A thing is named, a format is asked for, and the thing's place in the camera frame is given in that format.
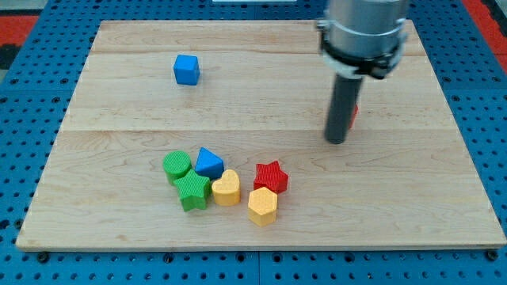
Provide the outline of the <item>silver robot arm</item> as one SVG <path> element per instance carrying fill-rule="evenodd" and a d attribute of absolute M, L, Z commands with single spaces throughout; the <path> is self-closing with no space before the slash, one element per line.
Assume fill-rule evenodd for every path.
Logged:
<path fill-rule="evenodd" d="M 325 63 L 343 78 L 385 78 L 402 58 L 408 7 L 408 0 L 329 0 L 316 22 Z"/>

